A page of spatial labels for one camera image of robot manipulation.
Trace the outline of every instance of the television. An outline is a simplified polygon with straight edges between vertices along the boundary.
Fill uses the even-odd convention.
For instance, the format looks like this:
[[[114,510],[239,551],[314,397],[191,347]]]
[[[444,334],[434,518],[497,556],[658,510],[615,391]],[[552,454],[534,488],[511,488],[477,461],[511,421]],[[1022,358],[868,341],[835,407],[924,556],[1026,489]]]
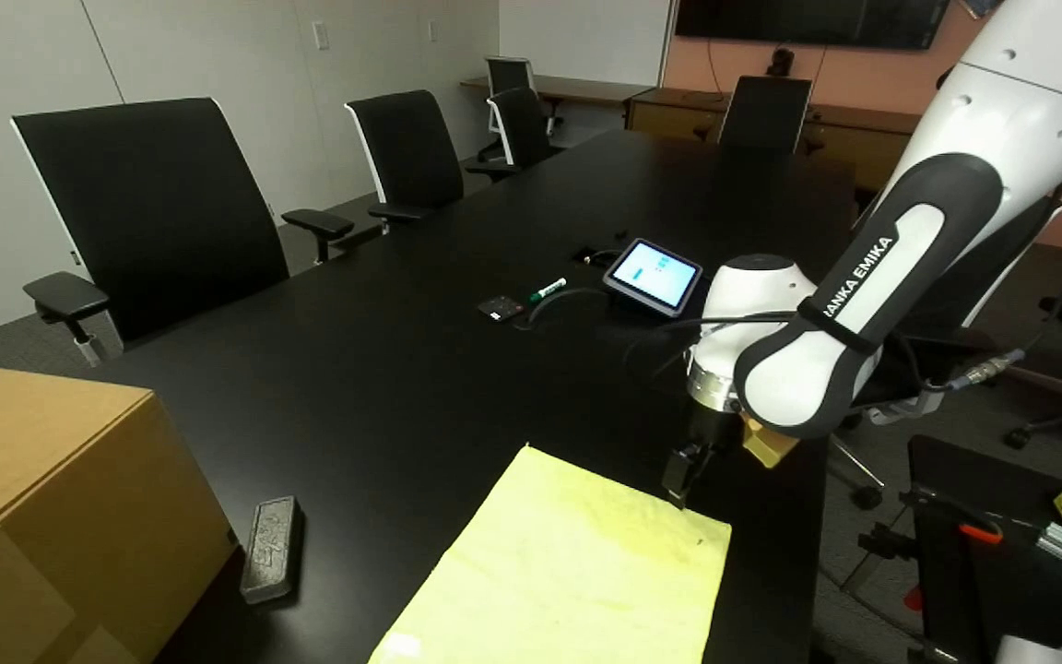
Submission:
[[[684,0],[680,37],[927,50],[947,0]]]

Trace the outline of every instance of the tablet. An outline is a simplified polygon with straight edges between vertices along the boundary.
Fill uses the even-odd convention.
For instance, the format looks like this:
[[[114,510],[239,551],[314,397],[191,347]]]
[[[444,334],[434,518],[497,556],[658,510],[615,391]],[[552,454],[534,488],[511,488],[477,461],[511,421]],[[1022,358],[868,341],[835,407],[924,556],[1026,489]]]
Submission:
[[[605,273],[605,284],[658,314],[680,317],[702,282],[702,266],[634,240]]]

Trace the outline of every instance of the wooden cabinet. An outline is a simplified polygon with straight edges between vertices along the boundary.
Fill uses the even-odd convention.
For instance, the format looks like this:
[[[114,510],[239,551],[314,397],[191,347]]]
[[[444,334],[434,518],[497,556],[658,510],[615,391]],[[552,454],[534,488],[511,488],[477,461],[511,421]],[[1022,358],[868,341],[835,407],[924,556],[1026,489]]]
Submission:
[[[646,90],[629,98],[629,128],[717,145],[729,97]],[[861,111],[861,107],[813,107],[804,127],[804,149],[813,154],[852,166],[856,183],[877,192],[916,128],[916,114]]]

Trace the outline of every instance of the notepad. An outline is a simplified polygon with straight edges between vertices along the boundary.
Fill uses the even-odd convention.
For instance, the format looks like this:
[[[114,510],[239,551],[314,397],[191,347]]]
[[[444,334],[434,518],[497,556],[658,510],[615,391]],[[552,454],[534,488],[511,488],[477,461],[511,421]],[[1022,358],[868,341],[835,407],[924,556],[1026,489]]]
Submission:
[[[374,664],[697,664],[729,526],[523,445]]]

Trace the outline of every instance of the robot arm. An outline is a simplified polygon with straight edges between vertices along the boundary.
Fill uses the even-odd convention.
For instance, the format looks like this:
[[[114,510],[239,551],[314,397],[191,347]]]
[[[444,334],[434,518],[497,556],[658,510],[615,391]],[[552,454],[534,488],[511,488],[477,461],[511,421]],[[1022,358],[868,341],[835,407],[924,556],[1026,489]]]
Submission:
[[[924,293],[1060,183],[1062,0],[1010,0],[947,75],[846,257],[787,328],[738,354],[738,401],[780,433],[825,435]]]

